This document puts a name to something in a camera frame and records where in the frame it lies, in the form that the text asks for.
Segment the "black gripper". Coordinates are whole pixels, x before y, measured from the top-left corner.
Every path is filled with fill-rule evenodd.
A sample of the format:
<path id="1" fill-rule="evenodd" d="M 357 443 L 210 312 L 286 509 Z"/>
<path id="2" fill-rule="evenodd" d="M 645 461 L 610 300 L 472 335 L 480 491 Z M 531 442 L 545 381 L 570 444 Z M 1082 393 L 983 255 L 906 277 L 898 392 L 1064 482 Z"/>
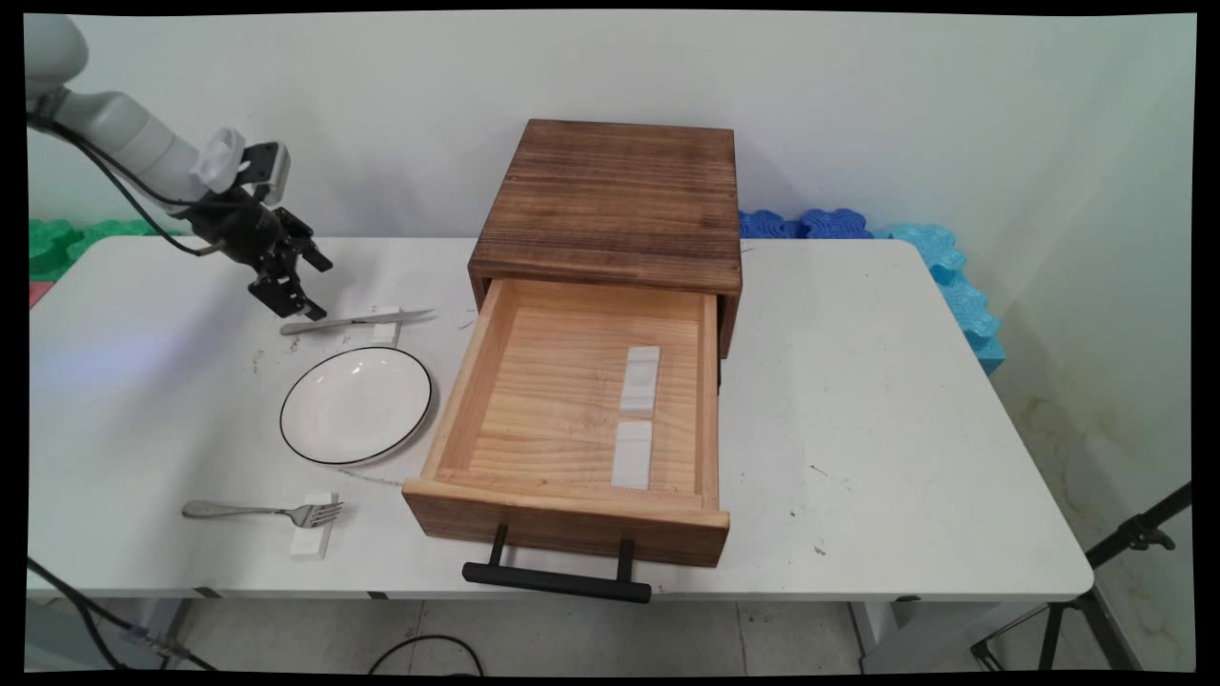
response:
<path id="1" fill-rule="evenodd" d="M 283 244 L 318 272 L 333 267 L 315 243 L 314 229 L 295 214 L 285 208 L 268 209 L 246 198 L 216 208 L 194 205 L 185 209 L 185 221 L 194 236 L 206 242 L 206 247 L 196 249 L 196 256 L 223 253 L 234 262 L 255 270 L 257 277 L 248 284 L 248 292 L 271 312 L 282 319 L 299 315 L 318 321 L 327 317 L 326 310 L 305 294 L 296 273 L 287 272 L 284 266 Z"/>

